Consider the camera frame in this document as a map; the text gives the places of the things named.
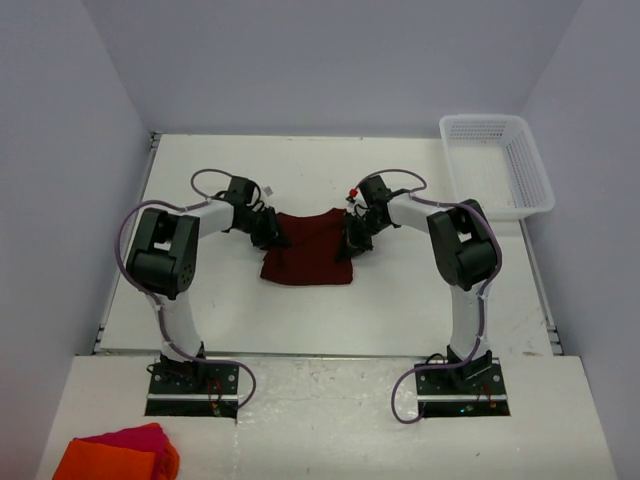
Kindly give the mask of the dark red t-shirt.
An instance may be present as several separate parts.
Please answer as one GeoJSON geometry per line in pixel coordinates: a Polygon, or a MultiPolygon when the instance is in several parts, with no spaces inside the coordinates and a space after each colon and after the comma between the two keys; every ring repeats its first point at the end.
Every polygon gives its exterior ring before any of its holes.
{"type": "Polygon", "coordinates": [[[350,284],[352,263],[349,259],[338,260],[345,214],[344,209],[337,208],[308,217],[279,213],[278,224],[290,246],[267,251],[260,278],[294,287],[350,284]]]}

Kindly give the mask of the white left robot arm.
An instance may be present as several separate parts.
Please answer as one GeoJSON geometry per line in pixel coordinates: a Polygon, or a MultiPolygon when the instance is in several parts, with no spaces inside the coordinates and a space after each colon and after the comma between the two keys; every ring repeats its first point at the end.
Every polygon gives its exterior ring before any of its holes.
{"type": "Polygon", "coordinates": [[[264,204],[260,187],[249,178],[229,177],[219,194],[199,193],[202,201],[188,206],[164,200],[146,200],[125,216],[135,220],[128,252],[122,252],[120,227],[114,254],[120,273],[151,304],[160,329],[163,359],[178,362],[172,380],[183,391],[195,393],[208,379],[204,342],[197,332],[188,291],[197,267],[202,239],[231,230],[249,236],[261,250],[288,248],[277,213],[264,204]]]}

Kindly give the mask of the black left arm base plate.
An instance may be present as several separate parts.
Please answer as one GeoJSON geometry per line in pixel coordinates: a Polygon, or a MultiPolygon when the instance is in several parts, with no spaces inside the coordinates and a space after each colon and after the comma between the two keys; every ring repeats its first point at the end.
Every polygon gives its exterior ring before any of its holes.
{"type": "Polygon", "coordinates": [[[239,368],[235,365],[184,364],[162,357],[148,365],[149,417],[230,418],[238,415],[239,368]]]}

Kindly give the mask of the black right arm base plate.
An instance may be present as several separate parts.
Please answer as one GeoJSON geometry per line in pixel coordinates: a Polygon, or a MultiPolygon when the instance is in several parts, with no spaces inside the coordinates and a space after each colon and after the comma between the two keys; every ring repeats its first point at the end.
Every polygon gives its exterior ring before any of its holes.
{"type": "Polygon", "coordinates": [[[454,370],[426,370],[415,374],[417,404],[423,419],[508,417],[511,415],[500,361],[462,379],[454,370]]]}

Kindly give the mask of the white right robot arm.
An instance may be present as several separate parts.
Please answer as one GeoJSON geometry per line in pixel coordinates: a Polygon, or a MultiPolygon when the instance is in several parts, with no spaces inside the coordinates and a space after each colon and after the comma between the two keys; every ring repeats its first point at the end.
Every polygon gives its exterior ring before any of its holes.
{"type": "Polygon", "coordinates": [[[383,171],[363,178],[349,191],[352,210],[345,215],[336,258],[351,259],[373,249],[383,230],[409,227],[428,235],[437,271],[450,286],[452,334],[446,362],[448,385],[467,393],[492,362],[487,338],[488,293],[502,267],[502,250],[479,203],[439,202],[422,198],[415,189],[390,189],[383,171]]]}

